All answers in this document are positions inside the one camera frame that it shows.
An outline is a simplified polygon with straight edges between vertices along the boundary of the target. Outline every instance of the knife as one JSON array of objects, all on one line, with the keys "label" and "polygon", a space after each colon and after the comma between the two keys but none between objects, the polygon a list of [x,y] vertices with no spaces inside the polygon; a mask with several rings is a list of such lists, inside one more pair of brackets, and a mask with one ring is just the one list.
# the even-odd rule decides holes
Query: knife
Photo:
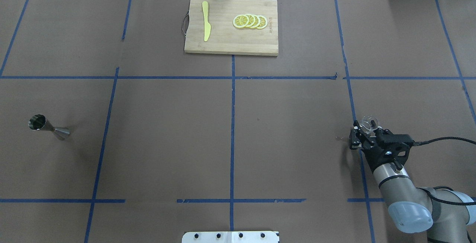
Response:
[{"label": "knife", "polygon": [[203,40],[207,41],[208,38],[210,37],[210,32],[211,32],[211,25],[208,22],[209,5],[207,1],[202,2],[202,9],[203,9],[203,22],[205,23]]}]

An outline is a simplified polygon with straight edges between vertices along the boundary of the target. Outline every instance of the jigger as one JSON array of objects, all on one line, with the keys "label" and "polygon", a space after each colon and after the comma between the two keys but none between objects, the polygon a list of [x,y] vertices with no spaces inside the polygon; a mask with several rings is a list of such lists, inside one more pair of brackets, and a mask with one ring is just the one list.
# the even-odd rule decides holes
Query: jigger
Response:
[{"label": "jigger", "polygon": [[30,129],[35,131],[50,131],[58,138],[59,140],[64,140],[70,136],[70,130],[67,128],[55,128],[49,121],[46,119],[45,116],[42,114],[34,115],[28,121],[28,126]]}]

